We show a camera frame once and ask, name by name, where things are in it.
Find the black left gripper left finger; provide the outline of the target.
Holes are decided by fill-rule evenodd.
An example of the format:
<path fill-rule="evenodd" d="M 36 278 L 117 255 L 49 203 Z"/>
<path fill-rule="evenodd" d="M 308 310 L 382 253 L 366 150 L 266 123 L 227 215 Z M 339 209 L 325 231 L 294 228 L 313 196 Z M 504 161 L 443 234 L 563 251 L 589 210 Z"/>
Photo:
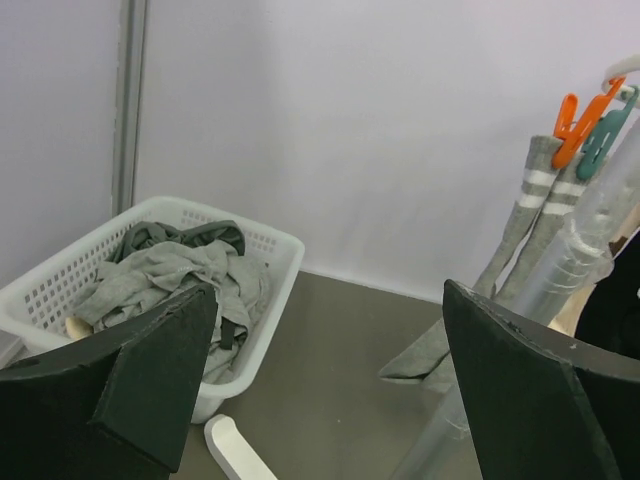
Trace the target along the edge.
<path fill-rule="evenodd" d="M 1 371 L 4 479 L 166 479 L 180 466 L 218 310 L 200 285 Z"/>

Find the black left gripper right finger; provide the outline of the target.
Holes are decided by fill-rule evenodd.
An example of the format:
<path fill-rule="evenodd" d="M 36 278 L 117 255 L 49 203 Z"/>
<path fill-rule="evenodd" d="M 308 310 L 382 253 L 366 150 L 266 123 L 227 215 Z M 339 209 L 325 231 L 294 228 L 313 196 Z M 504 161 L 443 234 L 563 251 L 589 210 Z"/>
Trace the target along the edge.
<path fill-rule="evenodd" d="M 636 479 L 639 362 L 444 284 L 443 318 L 486 479 Z"/>

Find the white drying rack stand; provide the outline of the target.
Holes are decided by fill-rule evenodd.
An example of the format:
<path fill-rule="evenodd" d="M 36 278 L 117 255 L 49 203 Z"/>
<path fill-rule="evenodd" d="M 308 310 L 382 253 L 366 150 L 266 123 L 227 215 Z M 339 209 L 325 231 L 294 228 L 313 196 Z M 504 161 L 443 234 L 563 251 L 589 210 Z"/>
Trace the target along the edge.
<path fill-rule="evenodd" d="M 601 85 L 614 77 L 627 76 L 639 69 L 637 56 L 610 66 Z M 624 84 L 605 109 L 622 109 L 622 95 L 633 93 Z M 589 180 L 574 210 L 532 269 L 519 294 L 508 304 L 500 304 L 543 325 L 554 322 L 569 297 L 579 288 L 592 284 L 597 271 L 610 262 L 608 248 L 612 234 L 622 225 L 639 199 L 639 136 L 631 129 L 626 137 L 618 134 L 604 163 Z M 398 479 L 432 479 L 449 450 L 470 435 L 457 379 L 442 395 L 442 401 L 416 443 L 395 470 Z"/>

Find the grey striped sock right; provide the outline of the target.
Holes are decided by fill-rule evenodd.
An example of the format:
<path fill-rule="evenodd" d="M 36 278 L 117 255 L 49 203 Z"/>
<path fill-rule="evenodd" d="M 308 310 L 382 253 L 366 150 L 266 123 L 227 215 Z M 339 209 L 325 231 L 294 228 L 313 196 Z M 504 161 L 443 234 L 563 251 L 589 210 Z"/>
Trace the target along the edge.
<path fill-rule="evenodd" d="M 510 303 L 521 291 L 532 269 L 564 225 L 565 216 L 574 210 L 589 185 L 576 176 L 582 159 L 577 154 L 558 175 L 526 237 L 496 281 L 492 299 L 502 305 Z M 444 320 L 439 319 L 403 352 L 389 361 L 379 377 L 400 384 L 422 384 L 436 393 L 445 393 L 456 376 Z"/>

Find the grey striped sock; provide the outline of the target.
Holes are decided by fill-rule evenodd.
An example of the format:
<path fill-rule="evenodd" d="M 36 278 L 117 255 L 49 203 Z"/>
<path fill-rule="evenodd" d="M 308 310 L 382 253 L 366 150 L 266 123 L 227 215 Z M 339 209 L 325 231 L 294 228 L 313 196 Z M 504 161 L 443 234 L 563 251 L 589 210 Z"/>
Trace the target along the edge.
<path fill-rule="evenodd" d="M 510 303 L 521 291 L 532 269 L 564 225 L 565 216 L 574 210 L 589 185 L 576 176 L 582 159 L 577 154 L 558 175 L 526 237 L 496 281 L 492 299 L 502 305 Z M 456 376 L 444 320 L 439 319 L 403 352 L 389 361 L 379 377 L 400 384 L 422 384 L 436 393 L 445 393 Z"/>
<path fill-rule="evenodd" d="M 492 297 L 498 277 L 532 227 L 558 175 L 558 171 L 552 167 L 552 158 L 561 144 L 553 136 L 536 135 L 531 138 L 520 194 L 514 202 L 495 253 L 474 284 L 473 289 L 479 294 Z"/>

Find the white laundry basket left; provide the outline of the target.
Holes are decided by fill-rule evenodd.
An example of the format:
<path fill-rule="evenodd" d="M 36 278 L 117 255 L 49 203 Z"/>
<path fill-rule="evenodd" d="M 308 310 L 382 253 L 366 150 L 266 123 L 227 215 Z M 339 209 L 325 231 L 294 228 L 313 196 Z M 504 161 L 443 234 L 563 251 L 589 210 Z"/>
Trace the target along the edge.
<path fill-rule="evenodd" d="M 4 287 L 1 328 L 40 354 L 206 283 L 221 310 L 192 415 L 198 424 L 254 380 L 303 255 L 300 240 L 267 225 L 154 197 Z"/>

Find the grey clothes pile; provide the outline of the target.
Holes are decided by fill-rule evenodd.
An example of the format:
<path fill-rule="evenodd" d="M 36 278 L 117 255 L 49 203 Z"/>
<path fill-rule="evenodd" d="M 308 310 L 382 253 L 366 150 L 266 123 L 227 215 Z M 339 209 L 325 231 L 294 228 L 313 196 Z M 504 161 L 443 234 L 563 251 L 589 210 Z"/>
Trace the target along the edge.
<path fill-rule="evenodd" d="M 244 234 L 232 221 L 186 230 L 140 222 L 98 266 L 94 284 L 65 320 L 68 335 L 85 338 L 206 284 L 214 289 L 218 311 L 203 380 L 227 383 L 271 298 L 266 263 L 246 254 L 245 247 Z"/>

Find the grey striped sock left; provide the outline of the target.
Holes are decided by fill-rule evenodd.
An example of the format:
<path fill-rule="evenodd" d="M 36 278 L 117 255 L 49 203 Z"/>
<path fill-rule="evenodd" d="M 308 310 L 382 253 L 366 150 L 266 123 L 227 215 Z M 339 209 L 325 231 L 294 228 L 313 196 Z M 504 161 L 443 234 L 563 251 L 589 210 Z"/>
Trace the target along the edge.
<path fill-rule="evenodd" d="M 553 136 L 536 135 L 531 138 L 520 194 L 514 202 L 495 253 L 474 284 L 473 289 L 479 294 L 492 297 L 498 277 L 532 227 L 558 175 L 558 171 L 552 167 L 552 158 L 561 144 Z"/>

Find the orange clothes peg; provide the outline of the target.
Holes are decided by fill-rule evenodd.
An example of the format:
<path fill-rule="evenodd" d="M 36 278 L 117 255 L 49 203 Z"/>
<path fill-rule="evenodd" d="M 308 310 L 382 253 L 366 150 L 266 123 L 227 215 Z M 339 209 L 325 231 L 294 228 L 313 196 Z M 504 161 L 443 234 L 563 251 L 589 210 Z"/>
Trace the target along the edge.
<path fill-rule="evenodd" d="M 568 93 L 564 97 L 553 130 L 553 136 L 562 141 L 551 161 L 554 169 L 563 169 L 570 163 L 625 80 L 625 76 L 607 80 L 604 92 L 597 94 L 589 102 L 579 119 L 575 119 L 579 105 L 578 97 L 574 93 Z"/>

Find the teal clothes peg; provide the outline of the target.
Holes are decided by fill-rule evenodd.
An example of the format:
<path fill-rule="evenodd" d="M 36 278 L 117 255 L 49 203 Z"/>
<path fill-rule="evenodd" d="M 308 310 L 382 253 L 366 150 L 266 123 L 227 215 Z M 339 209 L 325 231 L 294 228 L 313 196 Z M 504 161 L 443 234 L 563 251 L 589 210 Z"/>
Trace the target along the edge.
<path fill-rule="evenodd" d="M 638 100 L 639 87 L 633 85 L 632 88 L 632 94 L 627 95 L 624 93 L 622 95 L 626 101 L 625 106 L 622 109 L 609 111 L 598 121 L 594 129 L 587 136 L 581 149 L 583 157 L 576 169 L 576 176 L 580 181 L 591 179 L 604 163 L 606 155 Z"/>

